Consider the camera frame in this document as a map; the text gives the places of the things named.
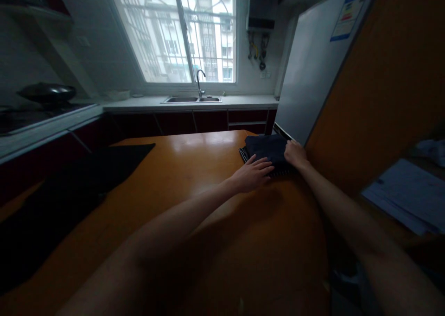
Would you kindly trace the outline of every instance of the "stainless steel sink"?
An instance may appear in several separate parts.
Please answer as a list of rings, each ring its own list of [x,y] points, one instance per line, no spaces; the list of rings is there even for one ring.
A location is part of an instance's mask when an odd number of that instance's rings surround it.
[[[210,96],[199,98],[197,96],[173,96],[167,98],[161,104],[166,103],[220,103],[222,99],[220,96]]]
[[[221,98],[220,97],[203,97],[199,99],[200,102],[221,102]]]
[[[198,97],[169,97],[162,103],[194,103],[198,100]]]

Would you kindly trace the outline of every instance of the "gas stove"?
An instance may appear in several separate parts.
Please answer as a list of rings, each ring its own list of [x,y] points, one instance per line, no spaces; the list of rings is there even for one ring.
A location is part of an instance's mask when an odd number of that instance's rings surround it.
[[[35,110],[4,111],[0,113],[0,136],[17,134],[96,105],[64,103],[57,106],[46,105]]]

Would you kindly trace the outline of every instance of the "sticker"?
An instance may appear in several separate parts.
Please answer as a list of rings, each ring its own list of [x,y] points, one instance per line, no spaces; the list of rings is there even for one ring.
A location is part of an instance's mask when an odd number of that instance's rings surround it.
[[[343,8],[338,16],[337,24],[330,41],[347,39],[351,35],[352,28],[363,7],[365,0],[345,0]]]

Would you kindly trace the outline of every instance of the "refrigerator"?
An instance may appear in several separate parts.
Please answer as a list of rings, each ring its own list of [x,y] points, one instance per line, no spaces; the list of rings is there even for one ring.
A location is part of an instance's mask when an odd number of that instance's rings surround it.
[[[274,131],[306,145],[372,0],[325,0],[300,14]]]

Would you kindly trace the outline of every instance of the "white countertop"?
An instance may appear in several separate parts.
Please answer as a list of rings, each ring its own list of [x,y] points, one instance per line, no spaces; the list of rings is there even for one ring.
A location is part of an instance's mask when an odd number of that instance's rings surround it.
[[[58,133],[81,124],[89,119],[107,112],[137,112],[137,111],[197,111],[197,110],[224,110],[224,109],[268,109],[277,108],[278,101],[272,95],[233,95],[221,96],[218,103],[168,103],[161,104],[168,96],[144,96],[130,98],[126,101],[94,101],[73,100],[73,103],[98,103],[84,111],[70,114],[66,117],[49,121],[30,130],[0,137],[0,164],[14,155],[25,152],[29,146],[38,146],[40,141],[53,137]]]
[[[110,112],[124,111],[190,111],[224,110],[243,108],[277,108],[278,101],[273,95],[234,95],[221,96],[218,103],[167,103],[161,104],[169,96],[144,96],[126,101],[101,102],[103,109]]]

